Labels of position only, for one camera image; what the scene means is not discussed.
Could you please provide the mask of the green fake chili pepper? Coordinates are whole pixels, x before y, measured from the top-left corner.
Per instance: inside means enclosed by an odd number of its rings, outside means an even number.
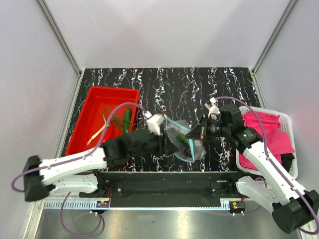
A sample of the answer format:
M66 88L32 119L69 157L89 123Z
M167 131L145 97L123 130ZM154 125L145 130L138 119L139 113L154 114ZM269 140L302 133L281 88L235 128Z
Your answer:
M184 134L180 134L178 138L181 143L183 143L184 145L188 145L188 140Z

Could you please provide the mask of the clear zip top bag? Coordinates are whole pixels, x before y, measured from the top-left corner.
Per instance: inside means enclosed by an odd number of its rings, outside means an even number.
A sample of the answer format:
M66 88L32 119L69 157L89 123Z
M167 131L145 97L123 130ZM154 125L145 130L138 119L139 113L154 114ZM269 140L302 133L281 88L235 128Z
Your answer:
M164 115L164 118L168 138L178 148L178 151L174 153L175 157L188 163L201 160L206 150L201 141L186 138L191 130L187 121L172 120L167 115Z

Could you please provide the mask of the green fake vegetable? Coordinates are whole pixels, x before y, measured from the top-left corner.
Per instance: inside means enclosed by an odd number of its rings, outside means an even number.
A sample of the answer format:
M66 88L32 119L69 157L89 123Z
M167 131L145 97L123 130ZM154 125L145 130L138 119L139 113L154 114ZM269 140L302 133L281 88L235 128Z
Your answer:
M130 129L131 125L131 118L132 118L132 109L131 108L126 108L124 111L124 116L123 116L123 130L124 133L127 133Z

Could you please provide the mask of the red fake pepper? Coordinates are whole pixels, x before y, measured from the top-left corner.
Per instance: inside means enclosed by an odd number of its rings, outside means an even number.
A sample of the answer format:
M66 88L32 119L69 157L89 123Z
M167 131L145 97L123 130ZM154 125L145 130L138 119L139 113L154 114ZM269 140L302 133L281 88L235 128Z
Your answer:
M114 126L113 125L108 126L101 143L105 143L106 141L111 139L113 133L114 133Z

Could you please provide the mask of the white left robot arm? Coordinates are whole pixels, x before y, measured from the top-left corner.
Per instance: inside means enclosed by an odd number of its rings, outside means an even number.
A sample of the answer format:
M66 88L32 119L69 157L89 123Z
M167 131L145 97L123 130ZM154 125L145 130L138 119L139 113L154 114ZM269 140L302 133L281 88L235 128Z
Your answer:
M103 197L108 185L97 179L85 183L79 178L79 173L122 165L130 158L145 154L170 156L175 152L178 148L169 140L166 131L156 135L143 128L69 156L41 160L34 155L27 159L23 169L24 200L39 201L62 190Z

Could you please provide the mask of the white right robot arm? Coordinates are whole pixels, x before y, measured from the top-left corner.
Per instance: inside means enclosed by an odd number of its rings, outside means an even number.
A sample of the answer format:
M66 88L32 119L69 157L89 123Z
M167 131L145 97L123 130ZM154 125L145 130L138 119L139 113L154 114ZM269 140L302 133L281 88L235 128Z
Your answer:
M206 142L217 137L227 139L233 148L255 165L269 185L266 188L250 176L243 176L226 185L228 195L235 198L241 194L253 199L287 234L311 221L317 223L318 192L308 191L284 169L267 148L266 136L244 125L240 109L236 105L219 108L215 103L206 103L205 107L208 114L202 115L186 138Z

